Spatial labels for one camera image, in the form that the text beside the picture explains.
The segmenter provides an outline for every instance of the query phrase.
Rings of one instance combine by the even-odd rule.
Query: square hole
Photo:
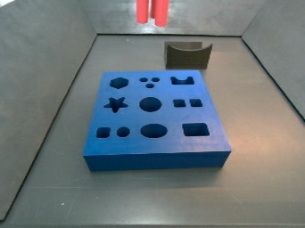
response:
[[[210,131],[205,123],[182,124],[184,136],[209,136]]]
[[[202,100],[201,99],[190,99],[191,107],[202,107]]]
[[[176,99],[176,100],[174,100],[172,102],[174,102],[174,106],[175,106],[176,108],[183,108],[183,107],[186,107],[186,102],[184,102],[184,100]]]
[[[110,127],[99,127],[96,131],[96,138],[107,138],[110,136]]]

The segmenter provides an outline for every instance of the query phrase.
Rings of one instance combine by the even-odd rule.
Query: dark gray arch block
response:
[[[304,0],[270,0],[243,34],[246,44],[302,119],[305,119],[304,12]]]
[[[3,220],[96,34],[73,0],[16,0],[0,21]]]
[[[167,69],[207,69],[213,44],[202,42],[166,42],[164,57]]]

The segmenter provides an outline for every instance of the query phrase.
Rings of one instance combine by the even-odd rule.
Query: blue foam block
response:
[[[198,70],[104,72],[83,152],[92,171],[221,167],[230,152]]]

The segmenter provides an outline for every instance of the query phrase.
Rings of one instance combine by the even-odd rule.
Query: red cylinder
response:
[[[155,19],[155,15],[156,15],[156,0],[151,0],[150,17]]]
[[[136,22],[147,23],[147,3],[148,0],[136,0]]]
[[[167,25],[168,0],[155,0],[155,25],[164,27]]]

